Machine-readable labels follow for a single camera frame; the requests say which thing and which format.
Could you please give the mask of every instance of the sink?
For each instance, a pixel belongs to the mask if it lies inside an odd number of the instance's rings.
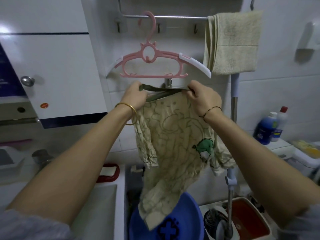
[[[26,184],[27,182],[16,182],[0,186],[0,213]],[[120,174],[116,181],[95,185],[71,225],[71,230],[83,240],[124,240],[125,195],[125,166],[120,165]]]

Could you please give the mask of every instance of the white cabinet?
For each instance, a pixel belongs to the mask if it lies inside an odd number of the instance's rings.
[[[23,88],[39,119],[107,111],[89,35],[0,35],[0,42],[18,78],[34,78]]]
[[[0,0],[0,33],[88,32],[81,0]]]

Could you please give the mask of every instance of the blue plastic bucket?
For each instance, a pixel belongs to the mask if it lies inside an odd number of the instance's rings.
[[[138,207],[129,223],[129,240],[203,240],[204,232],[200,208],[186,192],[180,196],[171,214],[152,231],[140,217]]]

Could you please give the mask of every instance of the plastic bottle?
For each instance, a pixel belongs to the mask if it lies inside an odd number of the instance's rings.
[[[271,141],[272,134],[277,127],[277,113],[270,112],[269,116],[263,118],[257,127],[257,134],[254,137],[263,145],[268,145]]]
[[[288,114],[286,113],[288,107],[282,106],[280,112],[277,115],[278,126],[275,129],[274,133],[272,134],[271,141],[278,141],[281,133],[283,131],[284,126],[288,121]]]

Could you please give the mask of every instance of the hand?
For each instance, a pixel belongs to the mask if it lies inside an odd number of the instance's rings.
[[[200,82],[192,80],[188,85],[190,91],[184,90],[188,99],[191,101],[193,108],[198,116],[203,116],[209,109],[214,106],[221,108],[221,97],[212,88],[202,85]],[[221,109],[214,108],[212,111],[221,112]]]
[[[139,91],[139,86],[141,82],[135,81],[132,83],[125,91],[121,102],[130,104],[134,107],[135,110],[139,110],[145,104],[147,99],[147,92],[146,91]]]

